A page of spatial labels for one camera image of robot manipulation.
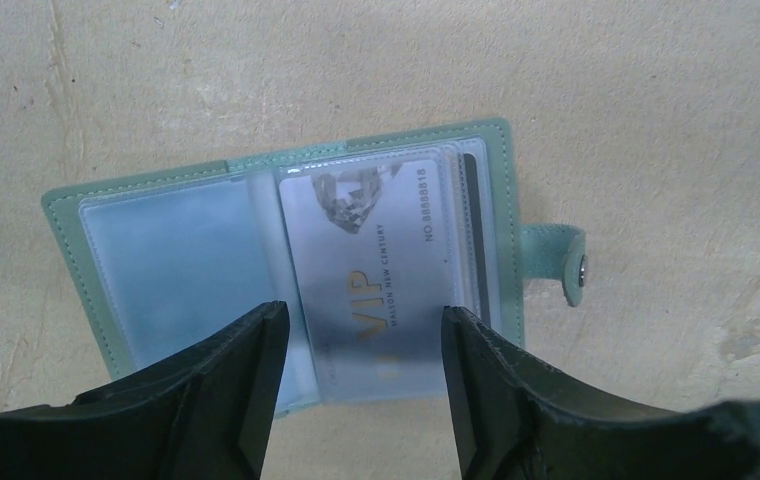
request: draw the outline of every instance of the snap strap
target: snap strap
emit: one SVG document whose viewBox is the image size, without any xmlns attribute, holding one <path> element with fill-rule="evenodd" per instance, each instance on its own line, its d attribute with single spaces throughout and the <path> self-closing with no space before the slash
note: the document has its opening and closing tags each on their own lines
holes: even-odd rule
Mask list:
<svg viewBox="0 0 760 480">
<path fill-rule="evenodd" d="M 580 305 L 586 283 L 586 232 L 572 225 L 521 227 L 522 279 L 560 280 L 569 306 Z"/>
</svg>

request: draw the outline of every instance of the black leather object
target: black leather object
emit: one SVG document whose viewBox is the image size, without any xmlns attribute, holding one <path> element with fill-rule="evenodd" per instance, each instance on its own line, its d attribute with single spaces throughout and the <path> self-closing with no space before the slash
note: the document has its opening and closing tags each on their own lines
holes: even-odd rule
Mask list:
<svg viewBox="0 0 760 480">
<path fill-rule="evenodd" d="M 580 382 L 447 308 L 442 353 L 465 480 L 760 479 L 760 402 L 678 414 Z"/>
<path fill-rule="evenodd" d="M 70 405 L 0 414 L 0 479 L 259 478 L 285 362 L 285 303 Z"/>
</svg>

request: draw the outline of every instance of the card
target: card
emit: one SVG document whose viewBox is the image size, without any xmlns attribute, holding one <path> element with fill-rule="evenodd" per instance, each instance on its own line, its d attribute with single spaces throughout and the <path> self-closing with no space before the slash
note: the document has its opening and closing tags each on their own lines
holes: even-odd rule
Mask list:
<svg viewBox="0 0 760 480">
<path fill-rule="evenodd" d="M 487 325 L 500 331 L 501 316 L 500 291 L 498 285 L 497 250 L 494 245 L 494 226 L 488 221 L 493 218 L 492 205 L 488 194 L 491 191 L 488 175 L 478 175 L 478 170 L 485 171 L 488 165 L 486 144 L 479 137 L 468 138 L 456 142 L 462 153 L 461 170 L 464 172 L 466 211 L 471 227 L 471 251 L 475 257 L 473 264 L 476 268 L 477 290 L 479 302 L 478 316 Z"/>
<path fill-rule="evenodd" d="M 441 316 L 457 304 L 446 162 L 424 148 L 280 182 L 325 400 L 444 392 Z"/>
</svg>

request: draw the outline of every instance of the wallet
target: wallet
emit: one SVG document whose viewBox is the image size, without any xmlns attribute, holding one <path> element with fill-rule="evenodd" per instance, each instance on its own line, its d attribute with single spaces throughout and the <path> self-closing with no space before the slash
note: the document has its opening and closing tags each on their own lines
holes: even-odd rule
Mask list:
<svg viewBox="0 0 760 480">
<path fill-rule="evenodd" d="M 523 281 L 561 281 L 571 306 L 585 281 L 581 229 L 521 223 L 500 118 L 62 187 L 42 206 L 113 380 L 285 302 L 278 415 L 445 394 L 445 306 L 523 346 Z"/>
</svg>

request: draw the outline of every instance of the concrete surface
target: concrete surface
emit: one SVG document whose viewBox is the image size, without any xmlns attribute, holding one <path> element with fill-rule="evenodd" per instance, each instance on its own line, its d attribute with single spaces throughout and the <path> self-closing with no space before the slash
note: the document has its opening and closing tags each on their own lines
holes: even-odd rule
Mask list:
<svg viewBox="0 0 760 480">
<path fill-rule="evenodd" d="M 760 0 L 0 0 L 0 411 L 107 381 L 52 187 L 501 115 L 527 221 L 589 232 L 533 353 L 686 410 L 760 397 Z M 305 412 L 265 478 L 458 477 L 445 399 Z"/>
</svg>

